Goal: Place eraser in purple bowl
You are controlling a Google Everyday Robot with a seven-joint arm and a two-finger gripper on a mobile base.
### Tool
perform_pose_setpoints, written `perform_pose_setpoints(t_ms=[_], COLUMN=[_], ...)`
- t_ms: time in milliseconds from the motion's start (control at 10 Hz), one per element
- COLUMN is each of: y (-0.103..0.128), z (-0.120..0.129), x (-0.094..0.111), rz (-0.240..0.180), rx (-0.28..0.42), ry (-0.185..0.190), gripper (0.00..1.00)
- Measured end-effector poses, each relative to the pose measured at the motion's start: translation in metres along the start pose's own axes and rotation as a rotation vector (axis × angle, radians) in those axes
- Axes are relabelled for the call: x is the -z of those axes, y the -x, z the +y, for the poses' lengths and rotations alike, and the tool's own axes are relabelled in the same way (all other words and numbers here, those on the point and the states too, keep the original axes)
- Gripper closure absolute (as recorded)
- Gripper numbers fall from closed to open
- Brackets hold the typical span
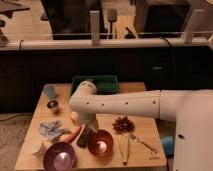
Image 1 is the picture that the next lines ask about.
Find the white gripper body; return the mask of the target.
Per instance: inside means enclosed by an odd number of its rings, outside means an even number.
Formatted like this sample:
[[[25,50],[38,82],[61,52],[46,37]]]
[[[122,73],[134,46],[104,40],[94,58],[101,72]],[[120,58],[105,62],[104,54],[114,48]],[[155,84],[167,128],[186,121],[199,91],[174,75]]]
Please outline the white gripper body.
[[[87,125],[93,131],[97,131],[99,129],[98,120],[94,113],[78,113],[77,121]]]

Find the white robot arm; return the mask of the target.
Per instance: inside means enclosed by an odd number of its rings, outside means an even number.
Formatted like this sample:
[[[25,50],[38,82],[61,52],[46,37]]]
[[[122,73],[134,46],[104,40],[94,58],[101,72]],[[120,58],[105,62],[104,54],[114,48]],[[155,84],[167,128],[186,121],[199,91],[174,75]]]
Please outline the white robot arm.
[[[97,114],[151,117],[176,123],[173,171],[213,171],[213,90],[153,90],[99,95],[83,81],[69,105],[78,120],[97,124]]]

